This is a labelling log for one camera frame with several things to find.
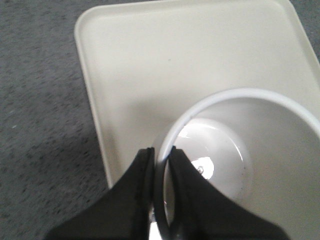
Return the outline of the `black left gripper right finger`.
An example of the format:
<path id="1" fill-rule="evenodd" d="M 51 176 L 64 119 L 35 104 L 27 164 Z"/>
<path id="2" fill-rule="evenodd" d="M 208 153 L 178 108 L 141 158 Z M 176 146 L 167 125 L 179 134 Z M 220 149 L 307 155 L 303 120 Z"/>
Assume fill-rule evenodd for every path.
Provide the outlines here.
<path id="1" fill-rule="evenodd" d="M 174 189 L 173 240 L 287 240 L 277 225 L 245 210 L 212 186 L 183 150 L 173 147 L 168 163 Z"/>

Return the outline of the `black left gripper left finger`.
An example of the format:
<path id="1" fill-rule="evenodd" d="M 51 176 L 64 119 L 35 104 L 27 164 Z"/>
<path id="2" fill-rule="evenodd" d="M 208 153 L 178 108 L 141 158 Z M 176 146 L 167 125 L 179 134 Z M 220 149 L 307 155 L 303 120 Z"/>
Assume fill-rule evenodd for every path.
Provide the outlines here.
<path id="1" fill-rule="evenodd" d="M 154 148 L 140 149 L 118 182 L 96 203 L 56 226 L 47 240 L 147 240 Z"/>

